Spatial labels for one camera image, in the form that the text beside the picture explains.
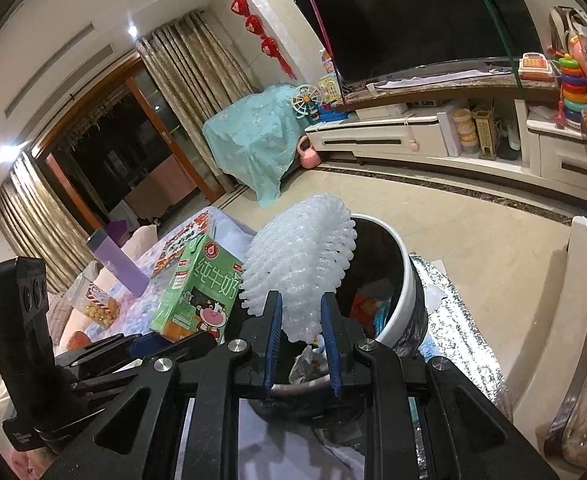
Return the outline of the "red hanging decoration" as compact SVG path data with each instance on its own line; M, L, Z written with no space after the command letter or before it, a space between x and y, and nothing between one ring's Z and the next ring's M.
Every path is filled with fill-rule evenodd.
M249 34L260 39L260 50L268 58L275 60L280 70L291 80L296 80L292 66L287 62L277 40L266 32L266 28L258 14L251 10L248 0L230 0L230 10L244 20L244 27Z

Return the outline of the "white TV cabinet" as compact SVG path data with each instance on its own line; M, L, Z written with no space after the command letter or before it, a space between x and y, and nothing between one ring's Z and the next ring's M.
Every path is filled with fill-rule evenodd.
M558 77L456 73L367 84L307 127L316 151L514 183L587 203L587 136L557 125Z

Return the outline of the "silver foil mat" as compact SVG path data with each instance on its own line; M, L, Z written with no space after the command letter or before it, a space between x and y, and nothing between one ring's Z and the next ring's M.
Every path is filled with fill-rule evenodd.
M513 420L501 365L453 282L434 262L411 254L425 292L428 332L419 347L426 361L444 356L507 417Z

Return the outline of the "pink kettlebell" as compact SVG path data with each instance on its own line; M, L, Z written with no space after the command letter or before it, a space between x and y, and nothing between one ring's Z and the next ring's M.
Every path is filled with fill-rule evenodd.
M304 169L314 169L322 164L321 156L315 151L315 148L313 148L313 145L306 134L301 136L295 150L299 156L300 165Z

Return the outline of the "round black trash bin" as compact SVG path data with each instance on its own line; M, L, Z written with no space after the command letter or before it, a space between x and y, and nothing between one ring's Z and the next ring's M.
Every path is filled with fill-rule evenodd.
M399 353L416 356L427 333L425 293L414 263L394 229L374 217L353 214L356 240L348 270L336 290L340 312L364 334ZM315 428L339 426L360 418L363 398L337 399L328 378L321 341L303 344L282 339L276 389L251 408L272 422L301 422Z

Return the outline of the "clear cookie jar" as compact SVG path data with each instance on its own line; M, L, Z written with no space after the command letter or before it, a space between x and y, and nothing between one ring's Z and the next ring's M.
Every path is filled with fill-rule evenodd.
M100 270L102 265L99 262L93 260L88 263L65 292L64 299L73 309L107 330L118 318L120 307L114 298L94 283Z

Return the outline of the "teal cloth covered furniture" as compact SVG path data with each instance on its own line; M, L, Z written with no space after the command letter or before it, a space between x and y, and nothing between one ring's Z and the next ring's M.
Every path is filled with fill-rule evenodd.
M304 124L295 116L290 84L273 84L221 110L202 127L216 165L251 188L261 207L280 197Z

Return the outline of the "white foam fruit net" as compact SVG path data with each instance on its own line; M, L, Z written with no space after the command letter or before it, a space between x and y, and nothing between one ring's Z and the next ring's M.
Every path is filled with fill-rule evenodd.
M242 307L262 315L275 290L288 339L312 344L322 332L321 299L341 284L356 237L351 211L335 195L312 195L289 207L258 231L247 250Z

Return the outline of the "beige curtain left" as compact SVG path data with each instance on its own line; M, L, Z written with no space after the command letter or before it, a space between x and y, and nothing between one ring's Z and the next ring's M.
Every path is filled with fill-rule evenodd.
M16 255L45 262L47 290L55 294L66 292L93 260L86 232L27 153L0 187L0 230Z

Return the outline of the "black television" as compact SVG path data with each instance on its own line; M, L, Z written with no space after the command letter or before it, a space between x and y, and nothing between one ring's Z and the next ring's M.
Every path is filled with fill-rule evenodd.
M295 0L345 84L542 49L525 0Z

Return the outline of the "floral tablecloth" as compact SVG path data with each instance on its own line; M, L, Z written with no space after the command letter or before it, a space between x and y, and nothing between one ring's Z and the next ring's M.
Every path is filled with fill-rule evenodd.
M173 286L174 274L186 248L194 249L203 236L208 236L222 255L244 263L254 235L256 231L216 207L207 206L192 214L134 260L138 269L149 277L144 294L135 297L124 285L113 284L108 292L120 307L115 322L108 328L95 322L85 322L80 331L92 341L118 334L129 336L153 333L161 302L166 291Z

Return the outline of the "beige curtain right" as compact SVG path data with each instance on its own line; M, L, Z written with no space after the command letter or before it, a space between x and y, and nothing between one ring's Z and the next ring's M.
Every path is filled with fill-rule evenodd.
M197 11L137 39L135 49L213 177L230 192L232 181L214 159L202 128L254 92L243 67Z

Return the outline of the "green milk carton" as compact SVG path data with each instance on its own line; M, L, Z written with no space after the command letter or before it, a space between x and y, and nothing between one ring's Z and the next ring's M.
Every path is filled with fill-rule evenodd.
M191 240L171 274L149 330L172 342L204 332L222 344L242 272L243 263L209 235Z

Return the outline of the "red apple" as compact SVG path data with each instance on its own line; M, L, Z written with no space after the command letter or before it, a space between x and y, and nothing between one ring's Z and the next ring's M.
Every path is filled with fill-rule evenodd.
M82 332L82 330L76 330L68 339L66 350L67 351L76 351L80 349L84 349L92 344L92 340L86 333Z

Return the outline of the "beige curtain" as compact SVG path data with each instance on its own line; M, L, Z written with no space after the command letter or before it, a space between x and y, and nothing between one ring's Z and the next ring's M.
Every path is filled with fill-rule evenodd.
M137 39L135 49L213 177L230 192L232 181L214 159L202 128L254 92L243 67L197 11Z
M27 153L0 187L0 230L16 255L45 262L47 290L55 294L66 292L93 260L86 232Z

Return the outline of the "ferris wheel toy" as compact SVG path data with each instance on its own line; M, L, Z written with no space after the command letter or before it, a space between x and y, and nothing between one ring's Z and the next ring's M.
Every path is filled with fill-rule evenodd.
M295 117L298 119L307 118L314 124L319 121L319 109L323 101L321 92L312 84L301 84L295 88L290 98L290 104L295 111Z

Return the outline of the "purple tumbler with lid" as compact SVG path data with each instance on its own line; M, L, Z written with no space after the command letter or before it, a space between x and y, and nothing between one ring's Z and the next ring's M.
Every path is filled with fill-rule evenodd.
M122 251L116 242L103 229L97 229L86 241L88 250L111 274L135 297L141 297L149 278Z

